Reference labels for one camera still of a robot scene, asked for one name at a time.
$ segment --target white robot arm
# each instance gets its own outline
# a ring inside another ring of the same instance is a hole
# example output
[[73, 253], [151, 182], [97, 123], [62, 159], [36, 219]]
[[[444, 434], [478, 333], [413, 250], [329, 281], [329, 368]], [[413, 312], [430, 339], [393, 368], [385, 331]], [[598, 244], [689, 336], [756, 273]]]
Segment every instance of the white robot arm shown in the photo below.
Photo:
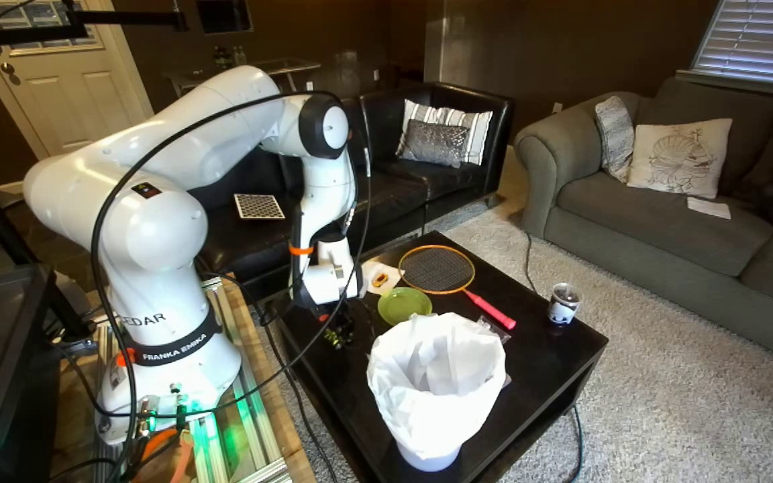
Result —
[[[101, 222], [97, 254], [109, 281], [108, 301], [131, 339], [138, 382], [131, 394], [127, 371], [109, 368], [100, 394], [108, 411], [128, 413], [131, 401], [174, 411], [179, 394], [211, 409], [237, 379], [240, 348], [218, 333], [193, 268], [206, 238], [206, 214], [187, 191], [211, 185], [257, 146], [303, 159], [305, 193], [291, 238], [303, 287], [315, 304], [358, 296], [347, 242], [311, 250], [319, 229], [355, 210], [355, 171], [343, 151], [348, 121], [324, 100], [280, 96], [265, 73], [234, 68], [151, 121], [29, 170], [25, 197], [44, 226], [92, 250], [93, 226]], [[127, 419], [100, 419], [100, 431], [109, 445], [124, 443]]]

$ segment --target green bowl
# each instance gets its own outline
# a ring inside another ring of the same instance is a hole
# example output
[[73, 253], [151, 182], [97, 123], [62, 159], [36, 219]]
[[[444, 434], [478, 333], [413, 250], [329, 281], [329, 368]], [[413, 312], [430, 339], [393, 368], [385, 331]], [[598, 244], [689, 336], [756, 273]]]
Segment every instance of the green bowl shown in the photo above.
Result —
[[393, 287], [380, 296], [379, 315], [386, 325], [397, 325], [410, 315], [431, 315], [431, 297], [413, 287]]

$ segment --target red handle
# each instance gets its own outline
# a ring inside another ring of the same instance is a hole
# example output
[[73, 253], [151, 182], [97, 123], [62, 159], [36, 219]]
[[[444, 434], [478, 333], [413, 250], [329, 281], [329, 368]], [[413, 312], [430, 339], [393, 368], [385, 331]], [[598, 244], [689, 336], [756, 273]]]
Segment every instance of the red handle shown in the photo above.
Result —
[[487, 312], [496, 325], [501, 325], [504, 331], [515, 331], [515, 320], [501, 315], [496, 307], [492, 307], [482, 296], [464, 291], [464, 296], [481, 308]]

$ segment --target window blinds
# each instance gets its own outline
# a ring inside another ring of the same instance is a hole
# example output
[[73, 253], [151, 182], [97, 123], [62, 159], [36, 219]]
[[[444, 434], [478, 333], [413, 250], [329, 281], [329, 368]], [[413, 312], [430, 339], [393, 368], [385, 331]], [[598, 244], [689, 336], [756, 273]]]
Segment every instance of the window blinds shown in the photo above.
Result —
[[773, 84], [773, 0], [719, 0], [692, 73]]

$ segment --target beige carpet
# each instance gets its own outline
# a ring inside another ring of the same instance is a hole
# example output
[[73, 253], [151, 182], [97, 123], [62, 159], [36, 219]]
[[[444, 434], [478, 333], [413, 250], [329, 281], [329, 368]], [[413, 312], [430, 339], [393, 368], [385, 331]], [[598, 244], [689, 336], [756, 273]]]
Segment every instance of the beige carpet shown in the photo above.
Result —
[[[525, 236], [504, 210], [469, 207], [436, 229], [524, 281]], [[580, 320], [610, 339], [576, 402], [584, 430], [580, 480], [773, 483], [773, 355], [546, 242], [531, 244], [531, 280], [543, 296], [560, 280], [576, 285]], [[305, 413], [338, 480], [352, 480], [308, 406]], [[327, 480], [308, 434], [301, 437], [316, 480]], [[563, 480], [575, 450], [571, 425], [560, 419], [501, 480]]]

